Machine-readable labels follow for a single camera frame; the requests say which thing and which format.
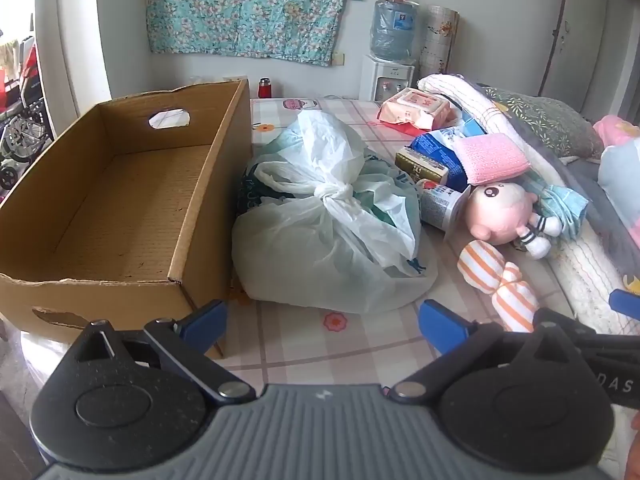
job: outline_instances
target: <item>water jug label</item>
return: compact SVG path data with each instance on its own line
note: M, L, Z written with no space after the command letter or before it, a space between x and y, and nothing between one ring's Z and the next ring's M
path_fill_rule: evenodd
M397 12L394 15L395 30L414 30L414 17L405 12Z

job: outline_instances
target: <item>teal cloth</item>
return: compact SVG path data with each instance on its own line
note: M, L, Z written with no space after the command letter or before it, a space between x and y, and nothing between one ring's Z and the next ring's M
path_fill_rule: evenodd
M535 207L542 216L557 216L561 220L561 237L564 240L575 240L578 237L589 204L585 197L568 187L553 184L548 186L533 170L512 178L511 181L538 196Z
M329 66L345 0L148 0L152 52Z

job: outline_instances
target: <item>striped bow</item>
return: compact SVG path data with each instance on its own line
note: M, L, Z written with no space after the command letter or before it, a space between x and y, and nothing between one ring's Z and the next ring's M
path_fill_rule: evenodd
M492 295L494 309L513 332L533 332L533 315L538 299L518 266L487 242L469 242L458 259L458 270L465 281Z

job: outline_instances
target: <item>metal screw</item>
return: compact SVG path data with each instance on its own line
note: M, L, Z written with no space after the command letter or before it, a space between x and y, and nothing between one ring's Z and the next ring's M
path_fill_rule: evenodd
M414 383L413 381L398 383L394 386L394 390L400 397L410 398L423 396L427 392L427 388L423 384Z
M250 387L247 383L241 383L240 381L229 381L228 383L220 384L218 393L223 397L230 399L237 399L238 397L244 397L249 393Z

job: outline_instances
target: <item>plush toy leg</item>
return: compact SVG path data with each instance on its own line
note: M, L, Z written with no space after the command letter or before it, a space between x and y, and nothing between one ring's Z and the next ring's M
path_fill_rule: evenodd
M516 232L534 260L544 258L551 250L551 242L546 238L536 236L527 226L518 227Z
M557 216L540 216L531 213L529 224L533 225L539 232L549 236L559 236L562 232L562 221Z

